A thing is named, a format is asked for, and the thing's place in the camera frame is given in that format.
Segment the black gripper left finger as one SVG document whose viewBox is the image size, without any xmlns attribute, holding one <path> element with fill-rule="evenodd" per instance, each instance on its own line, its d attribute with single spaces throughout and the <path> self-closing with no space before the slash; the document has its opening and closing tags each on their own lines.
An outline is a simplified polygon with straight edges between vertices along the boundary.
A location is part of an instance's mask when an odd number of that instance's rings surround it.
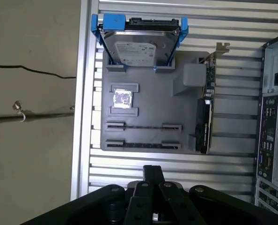
<svg viewBox="0 0 278 225">
<path fill-rule="evenodd" d="M 27 225 L 150 225 L 153 220 L 153 167 L 127 189 L 111 184 L 37 216 Z"/>
</svg>

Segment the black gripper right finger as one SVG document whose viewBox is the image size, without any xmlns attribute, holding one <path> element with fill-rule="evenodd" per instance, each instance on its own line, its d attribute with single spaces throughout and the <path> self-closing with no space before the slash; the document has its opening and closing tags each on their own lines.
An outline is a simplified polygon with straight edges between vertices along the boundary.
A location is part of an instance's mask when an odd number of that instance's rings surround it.
<svg viewBox="0 0 278 225">
<path fill-rule="evenodd" d="M 277 225 L 278 215 L 203 185 L 189 192 L 165 181 L 160 166 L 153 167 L 168 212 L 179 225 Z"/>
</svg>

